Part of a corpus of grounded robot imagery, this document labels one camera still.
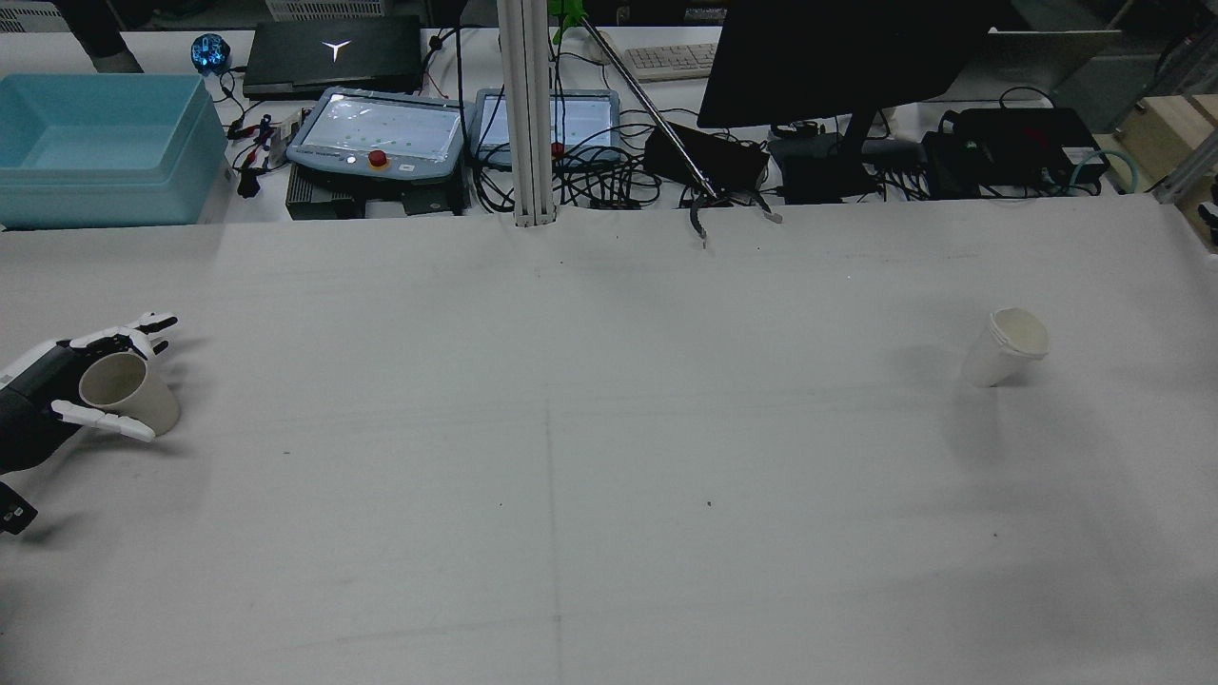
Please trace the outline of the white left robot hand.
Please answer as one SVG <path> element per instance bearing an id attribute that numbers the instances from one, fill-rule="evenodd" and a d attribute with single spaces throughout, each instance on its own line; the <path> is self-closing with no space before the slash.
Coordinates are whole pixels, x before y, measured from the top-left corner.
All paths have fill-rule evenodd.
<path id="1" fill-rule="evenodd" d="M 84 336 L 39 342 L 2 369 L 1 473 L 40 466 L 82 427 L 95 427 L 125 438 L 151 441 L 147 421 L 122 418 L 117 410 L 99 410 L 80 399 L 79 382 L 110 353 L 132 352 L 155 360 L 168 347 L 161 332 L 178 323 L 173 312 L 144 313 L 125 325 Z"/>

